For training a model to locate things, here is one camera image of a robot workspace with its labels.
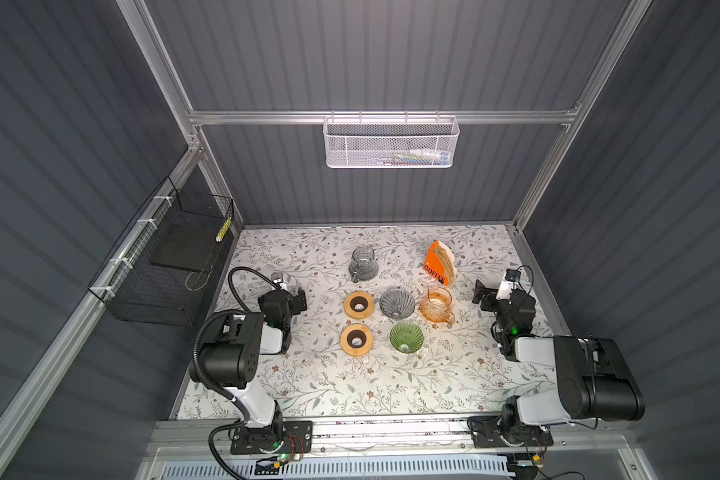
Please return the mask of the grey glass carafe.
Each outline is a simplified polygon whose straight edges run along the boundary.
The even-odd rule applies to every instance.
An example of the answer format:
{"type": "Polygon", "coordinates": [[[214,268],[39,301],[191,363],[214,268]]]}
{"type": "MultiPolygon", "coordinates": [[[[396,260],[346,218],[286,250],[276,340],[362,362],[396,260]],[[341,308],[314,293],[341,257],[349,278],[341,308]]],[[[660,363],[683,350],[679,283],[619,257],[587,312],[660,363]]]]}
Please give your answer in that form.
{"type": "Polygon", "coordinates": [[[351,256],[348,271],[354,283],[372,280],[378,274],[378,263],[374,249],[370,246],[359,246],[351,256]]]}

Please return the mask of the grey glass dripper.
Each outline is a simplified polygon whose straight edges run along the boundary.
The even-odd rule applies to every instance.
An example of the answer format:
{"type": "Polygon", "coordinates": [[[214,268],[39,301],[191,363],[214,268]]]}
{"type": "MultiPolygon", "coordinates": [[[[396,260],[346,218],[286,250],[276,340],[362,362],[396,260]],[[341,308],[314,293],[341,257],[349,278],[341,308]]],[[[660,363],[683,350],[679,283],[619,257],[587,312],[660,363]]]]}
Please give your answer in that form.
{"type": "Polygon", "coordinates": [[[390,288],[380,296],[379,308],[385,317],[395,321],[403,320],[413,314],[415,299],[403,288],[390,288]]]}

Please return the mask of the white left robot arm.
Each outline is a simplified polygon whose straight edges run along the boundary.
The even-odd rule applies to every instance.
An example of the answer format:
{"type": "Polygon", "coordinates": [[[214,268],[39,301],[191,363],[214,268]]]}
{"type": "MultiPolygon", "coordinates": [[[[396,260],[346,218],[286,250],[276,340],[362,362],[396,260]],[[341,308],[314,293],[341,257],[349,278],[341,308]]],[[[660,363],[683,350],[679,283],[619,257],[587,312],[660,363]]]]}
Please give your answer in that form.
{"type": "Polygon", "coordinates": [[[283,415],[277,401],[256,378],[262,355],[287,351],[292,318],[307,309],[303,288],[277,288],[258,298],[260,310],[225,309],[211,314],[193,342],[190,378],[225,399],[241,412],[240,425],[279,434],[283,415]]]}

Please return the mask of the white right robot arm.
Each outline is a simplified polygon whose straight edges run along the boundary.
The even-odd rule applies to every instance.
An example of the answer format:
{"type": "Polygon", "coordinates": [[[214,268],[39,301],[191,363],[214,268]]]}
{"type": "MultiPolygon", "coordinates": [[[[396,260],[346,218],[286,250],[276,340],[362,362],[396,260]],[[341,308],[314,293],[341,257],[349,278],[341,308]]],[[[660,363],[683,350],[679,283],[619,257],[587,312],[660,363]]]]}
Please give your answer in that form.
{"type": "Polygon", "coordinates": [[[476,444],[547,447],[553,444],[551,426],[583,426],[592,419],[595,429],[601,420],[642,419],[644,397],[614,340],[535,335],[536,299],[507,279],[497,288],[477,281],[472,302],[495,316],[491,335],[506,360],[551,367],[556,374],[552,389],[508,398],[490,432],[473,430],[476,444]]]}

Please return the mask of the orange coffee filter box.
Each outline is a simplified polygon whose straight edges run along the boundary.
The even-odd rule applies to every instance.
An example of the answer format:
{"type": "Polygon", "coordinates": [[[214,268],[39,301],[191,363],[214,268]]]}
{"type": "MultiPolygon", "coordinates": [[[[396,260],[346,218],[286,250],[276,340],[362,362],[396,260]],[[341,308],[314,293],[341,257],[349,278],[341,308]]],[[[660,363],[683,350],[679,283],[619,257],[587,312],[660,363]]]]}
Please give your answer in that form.
{"type": "Polygon", "coordinates": [[[436,240],[428,250],[424,270],[435,280],[449,287],[457,276],[455,255],[447,245],[436,240]]]}

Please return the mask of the orange glass carafe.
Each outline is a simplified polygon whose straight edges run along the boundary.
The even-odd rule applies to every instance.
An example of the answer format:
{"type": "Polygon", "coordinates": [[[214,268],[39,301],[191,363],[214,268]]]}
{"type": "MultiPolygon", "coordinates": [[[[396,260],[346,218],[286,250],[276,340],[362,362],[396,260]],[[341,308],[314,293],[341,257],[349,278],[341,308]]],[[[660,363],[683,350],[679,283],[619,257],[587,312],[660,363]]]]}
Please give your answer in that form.
{"type": "Polygon", "coordinates": [[[442,286],[430,286],[419,306],[421,315],[433,324],[455,323],[455,314],[452,309],[453,298],[450,291],[442,286]]]}

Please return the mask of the floral table mat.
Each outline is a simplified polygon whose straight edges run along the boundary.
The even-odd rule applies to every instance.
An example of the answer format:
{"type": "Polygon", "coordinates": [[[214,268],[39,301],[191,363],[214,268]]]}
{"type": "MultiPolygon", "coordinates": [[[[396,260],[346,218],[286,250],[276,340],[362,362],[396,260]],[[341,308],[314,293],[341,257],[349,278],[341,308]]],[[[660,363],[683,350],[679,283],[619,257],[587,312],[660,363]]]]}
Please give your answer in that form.
{"type": "Polygon", "coordinates": [[[293,322],[288,352],[263,357],[257,371],[288,417],[494,411],[508,397],[539,393],[555,382],[550,368],[506,360],[491,335],[493,316],[472,303],[476,280],[495,286],[520,262],[499,225],[248,229],[230,262],[234,279],[223,284],[217,305],[255,307],[267,290],[263,276],[275,271],[306,291],[308,307],[293,322]],[[456,258],[450,289],[455,323],[433,324],[412,314],[424,343],[403,354],[389,341],[392,321],[374,311],[365,321],[374,339],[370,352],[346,354],[340,344],[352,322],[346,298],[400,287],[422,299],[434,283],[424,261],[436,240],[456,258]],[[348,267],[359,246],[374,249],[379,269],[372,280],[354,283],[348,267]]]}

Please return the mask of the white ribbed front panel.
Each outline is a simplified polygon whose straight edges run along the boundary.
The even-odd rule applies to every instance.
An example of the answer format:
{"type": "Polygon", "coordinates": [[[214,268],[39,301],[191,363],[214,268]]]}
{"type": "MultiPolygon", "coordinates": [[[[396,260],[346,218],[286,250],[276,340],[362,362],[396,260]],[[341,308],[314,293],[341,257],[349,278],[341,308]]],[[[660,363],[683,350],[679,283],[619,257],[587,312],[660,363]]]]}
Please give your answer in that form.
{"type": "Polygon", "coordinates": [[[257,468],[252,459],[237,459],[229,461],[228,466],[245,479],[515,477],[507,458],[481,454],[312,457],[275,470],[257,468]]]}

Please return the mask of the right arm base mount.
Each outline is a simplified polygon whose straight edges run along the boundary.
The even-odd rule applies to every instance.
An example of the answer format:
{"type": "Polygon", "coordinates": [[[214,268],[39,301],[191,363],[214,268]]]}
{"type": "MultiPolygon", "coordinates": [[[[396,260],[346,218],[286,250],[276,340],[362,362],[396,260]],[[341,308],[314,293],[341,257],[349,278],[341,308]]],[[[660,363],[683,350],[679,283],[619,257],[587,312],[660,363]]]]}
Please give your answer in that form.
{"type": "Polygon", "coordinates": [[[499,415],[473,416],[466,421],[476,448],[541,447],[554,445],[548,429],[531,426],[499,415]]]}

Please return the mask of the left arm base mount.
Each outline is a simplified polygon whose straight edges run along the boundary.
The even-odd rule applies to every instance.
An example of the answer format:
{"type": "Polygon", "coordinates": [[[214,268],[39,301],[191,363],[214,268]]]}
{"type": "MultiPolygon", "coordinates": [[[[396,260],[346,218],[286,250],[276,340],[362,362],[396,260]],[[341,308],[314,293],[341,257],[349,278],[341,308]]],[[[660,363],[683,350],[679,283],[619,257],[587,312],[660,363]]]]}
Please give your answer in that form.
{"type": "Polygon", "coordinates": [[[285,421],[264,428],[233,430],[230,434],[232,455],[305,454],[312,448],[314,424],[311,421],[285,421]]]}

